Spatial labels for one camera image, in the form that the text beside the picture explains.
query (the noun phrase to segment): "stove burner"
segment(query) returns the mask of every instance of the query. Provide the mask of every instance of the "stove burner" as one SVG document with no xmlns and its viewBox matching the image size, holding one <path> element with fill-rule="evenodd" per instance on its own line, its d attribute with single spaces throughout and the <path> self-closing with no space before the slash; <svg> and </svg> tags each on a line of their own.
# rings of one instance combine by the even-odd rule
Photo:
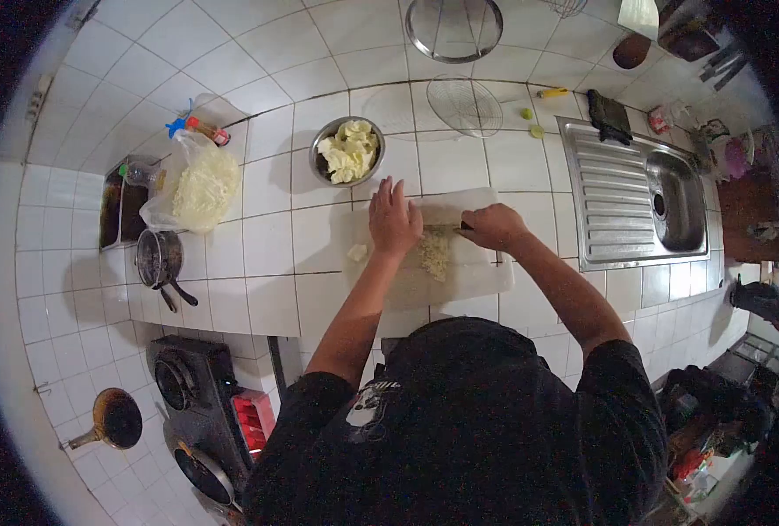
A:
<svg viewBox="0 0 779 526">
<path fill-rule="evenodd" d="M 194 375 L 178 356 L 165 352 L 156 359 L 154 370 L 162 397 L 177 411 L 188 409 L 192 399 L 199 396 Z"/>
</svg>

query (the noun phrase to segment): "plastic bag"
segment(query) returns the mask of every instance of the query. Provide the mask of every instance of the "plastic bag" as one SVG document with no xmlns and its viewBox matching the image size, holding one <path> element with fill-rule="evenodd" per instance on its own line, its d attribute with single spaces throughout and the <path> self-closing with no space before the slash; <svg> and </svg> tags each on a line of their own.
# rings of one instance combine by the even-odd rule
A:
<svg viewBox="0 0 779 526">
<path fill-rule="evenodd" d="M 205 234 L 220 223 L 241 184 L 232 154 L 200 133 L 179 130 L 162 188 L 139 211 L 153 230 Z"/>
</svg>

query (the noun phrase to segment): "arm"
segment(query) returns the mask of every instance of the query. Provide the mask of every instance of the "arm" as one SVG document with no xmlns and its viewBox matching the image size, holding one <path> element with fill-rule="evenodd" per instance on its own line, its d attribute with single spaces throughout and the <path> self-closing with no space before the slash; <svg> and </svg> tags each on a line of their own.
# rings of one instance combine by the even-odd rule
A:
<svg viewBox="0 0 779 526">
<path fill-rule="evenodd" d="M 369 203 L 369 233 L 374 251 L 352 292 L 334 316 L 305 373 L 325 371 L 360 386 L 384 310 L 384 297 L 407 252 L 421 239 L 421 212 L 405 203 L 404 180 L 392 187 L 381 181 Z"/>
<path fill-rule="evenodd" d="M 604 342 L 631 342 L 605 298 L 533 236 L 513 209 L 497 204 L 474 212 L 465 211 L 463 221 L 473 228 L 463 231 L 469 240 L 516 258 L 580 343 L 584 358 Z"/>
</svg>

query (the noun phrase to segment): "saucepan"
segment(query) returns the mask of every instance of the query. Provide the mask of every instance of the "saucepan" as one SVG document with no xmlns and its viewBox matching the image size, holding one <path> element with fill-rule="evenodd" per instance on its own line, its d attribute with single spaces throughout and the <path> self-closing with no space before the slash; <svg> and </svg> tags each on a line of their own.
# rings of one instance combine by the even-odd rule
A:
<svg viewBox="0 0 779 526">
<path fill-rule="evenodd" d="M 98 394 L 92 408 L 94 426 L 88 433 L 73 438 L 71 449 L 102 440 L 116 449 L 129 449 L 142 437 L 142 412 L 130 393 L 117 387 Z"/>
<path fill-rule="evenodd" d="M 171 312 L 178 312 L 178 310 L 174 300 L 163 289 L 166 284 L 170 284 L 192 307 L 198 304 L 197 298 L 182 290 L 177 284 L 182 261 L 182 242 L 179 241 L 179 236 L 175 232 L 145 230 L 138 237 L 138 247 L 135 254 L 138 275 L 146 287 L 162 293 L 162 298 Z"/>
</svg>

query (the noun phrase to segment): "frying pan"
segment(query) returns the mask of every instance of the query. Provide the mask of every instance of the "frying pan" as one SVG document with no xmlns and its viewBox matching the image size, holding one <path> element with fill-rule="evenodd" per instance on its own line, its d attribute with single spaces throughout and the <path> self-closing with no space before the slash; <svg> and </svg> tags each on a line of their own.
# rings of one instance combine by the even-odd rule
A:
<svg viewBox="0 0 779 526">
<path fill-rule="evenodd" d="M 123 389 L 110 387 L 101 391 L 94 400 L 92 418 L 92 430 L 73 438 L 68 443 L 71 449 L 99 440 L 116 449 L 129 449 L 142 437 L 142 412 Z"/>
<path fill-rule="evenodd" d="M 174 448 L 174 459 L 185 477 L 206 497 L 224 506 L 235 505 L 240 509 L 235 502 L 235 488 L 214 459 L 199 449 L 188 447 L 182 440 Z"/>
<path fill-rule="evenodd" d="M 182 290 L 177 284 L 176 278 L 182 269 L 182 261 L 182 242 L 175 232 L 145 230 L 138 237 L 135 255 L 138 276 L 146 287 L 162 293 L 162 298 L 171 312 L 177 312 L 177 306 L 163 289 L 165 284 L 170 284 L 192 307 L 198 304 L 197 298 Z"/>
</svg>

